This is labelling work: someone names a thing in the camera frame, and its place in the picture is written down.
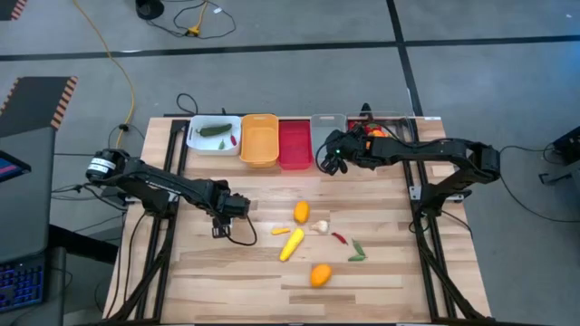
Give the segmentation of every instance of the garlic clove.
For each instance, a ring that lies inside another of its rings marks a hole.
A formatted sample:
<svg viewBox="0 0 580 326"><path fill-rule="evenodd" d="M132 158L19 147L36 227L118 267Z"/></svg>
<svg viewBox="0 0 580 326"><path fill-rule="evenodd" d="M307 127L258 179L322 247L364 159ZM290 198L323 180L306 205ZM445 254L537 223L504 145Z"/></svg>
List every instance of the garlic clove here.
<svg viewBox="0 0 580 326"><path fill-rule="evenodd" d="M329 228L330 228L330 226L328 224L328 221L324 221L324 220L318 221L318 222L314 223L313 225L310 225L311 230L316 231L320 234L328 233Z"/></svg>

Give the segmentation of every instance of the yellow cable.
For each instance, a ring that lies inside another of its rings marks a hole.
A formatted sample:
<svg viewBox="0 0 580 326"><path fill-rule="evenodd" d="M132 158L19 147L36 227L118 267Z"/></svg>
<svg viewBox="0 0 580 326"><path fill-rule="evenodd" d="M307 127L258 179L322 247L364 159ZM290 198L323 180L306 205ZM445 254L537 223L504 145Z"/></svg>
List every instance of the yellow cable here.
<svg viewBox="0 0 580 326"><path fill-rule="evenodd" d="M201 12L199 13L198 23L195 26L189 28L189 30L195 36L198 36L199 35L199 27L201 27L201 22L203 22L203 14L206 12L206 8L208 8L208 1L204 1L203 2L203 8L201 8Z"/></svg>
<svg viewBox="0 0 580 326"><path fill-rule="evenodd" d="M97 26L94 25L94 23L92 22L91 18L89 18L89 16L82 10L82 8L79 5L79 3L77 2L77 0L72 0L72 2L74 3L74 6L76 6L76 8L79 9L79 11L81 12L81 14L84 16L84 18L87 20L87 22L89 22L89 24L91 25L92 29L97 33L97 35L101 39L101 43L105 47L105 51L107 52L107 55L109 56L109 59L111 59L111 61L113 63L115 63L117 65L117 67L119 67L119 69L121 70L121 72L123 73L123 75L125 75L125 79L127 79L127 83L129 84L129 87L130 87L130 110L129 110L129 114L127 115L127 118L125 118L125 122L124 122L125 124L127 124L133 118L133 113L135 111L135 90L133 89L133 83L131 82L131 78L129 78L129 75L127 74L127 72L125 72L125 70L123 69L123 67L112 57L111 51L109 51L109 46L107 46L107 43L102 38L101 32L99 32L99 29L97 29ZM117 138L117 145L116 145L117 149L121 145L122 135L123 135L123 130L121 130L119 132L119 137Z"/></svg>
<svg viewBox="0 0 580 326"><path fill-rule="evenodd" d="M201 13L199 13L199 22L196 25L197 28L199 28L201 26L201 22L203 22L203 14L206 12L206 8L208 7L208 2L205 1L203 3L203 8L201 8Z"/></svg>

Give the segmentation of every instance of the white bowl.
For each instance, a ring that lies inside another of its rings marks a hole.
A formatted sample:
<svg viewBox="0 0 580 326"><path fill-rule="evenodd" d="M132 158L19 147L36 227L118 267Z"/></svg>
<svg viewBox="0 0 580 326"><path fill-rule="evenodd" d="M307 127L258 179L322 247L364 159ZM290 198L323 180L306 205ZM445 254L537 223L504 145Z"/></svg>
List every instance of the white bowl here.
<svg viewBox="0 0 580 326"><path fill-rule="evenodd" d="M216 127L231 123L232 129L221 135L201 137L196 130L206 127ZM236 145L231 142L231 136L236 138ZM191 118L188 130L188 146L199 155L235 156L239 155L242 139L242 120L237 116L197 115ZM219 143L224 140L226 145L219 149Z"/></svg>

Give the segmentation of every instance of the computer screen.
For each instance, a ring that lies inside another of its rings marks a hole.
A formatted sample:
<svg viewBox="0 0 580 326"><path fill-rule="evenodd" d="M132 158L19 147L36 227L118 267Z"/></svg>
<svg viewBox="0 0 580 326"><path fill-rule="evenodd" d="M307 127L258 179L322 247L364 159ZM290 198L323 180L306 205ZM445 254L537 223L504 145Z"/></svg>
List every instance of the computer screen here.
<svg viewBox="0 0 580 326"><path fill-rule="evenodd" d="M28 172L30 172L28 164L0 150L0 182Z"/></svg>

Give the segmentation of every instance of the orange fruit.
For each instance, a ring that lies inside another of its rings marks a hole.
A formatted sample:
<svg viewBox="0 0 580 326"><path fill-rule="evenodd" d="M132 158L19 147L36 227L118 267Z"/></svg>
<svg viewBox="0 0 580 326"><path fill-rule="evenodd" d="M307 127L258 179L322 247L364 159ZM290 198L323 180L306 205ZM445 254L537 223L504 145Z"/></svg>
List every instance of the orange fruit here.
<svg viewBox="0 0 580 326"><path fill-rule="evenodd" d="M310 273L310 284L313 287L321 287L330 280L333 269L327 264L319 264Z"/></svg>
<svg viewBox="0 0 580 326"><path fill-rule="evenodd" d="M310 216L310 206L308 203L305 201L298 202L294 208L294 220L300 224L306 223L308 216Z"/></svg>

